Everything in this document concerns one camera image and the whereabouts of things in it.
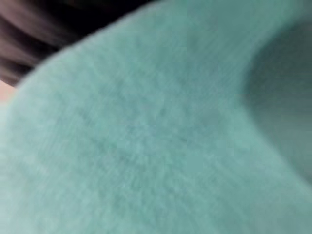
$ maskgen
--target mint green fabric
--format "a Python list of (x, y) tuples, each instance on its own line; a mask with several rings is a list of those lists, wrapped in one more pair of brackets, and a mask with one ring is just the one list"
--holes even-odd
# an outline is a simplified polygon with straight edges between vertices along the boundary
[(297, 48), (289, 33), (305, 30), (296, 25), (306, 9), (298, 0), (158, 2), (47, 61), (1, 118), (3, 233), (312, 233), (308, 102), (299, 158), (293, 138), (266, 130), (288, 116), (267, 114), (271, 100), (288, 104), (271, 95), (276, 76), (293, 76), (288, 87), (309, 97), (311, 66), (300, 66), (310, 54), (297, 54), (292, 73), (279, 57)]

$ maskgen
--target dark hair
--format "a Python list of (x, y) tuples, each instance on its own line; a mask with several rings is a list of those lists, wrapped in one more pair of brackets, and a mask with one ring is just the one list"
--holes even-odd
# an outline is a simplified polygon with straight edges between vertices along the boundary
[(0, 79), (15, 86), (35, 66), (151, 0), (1, 0)]

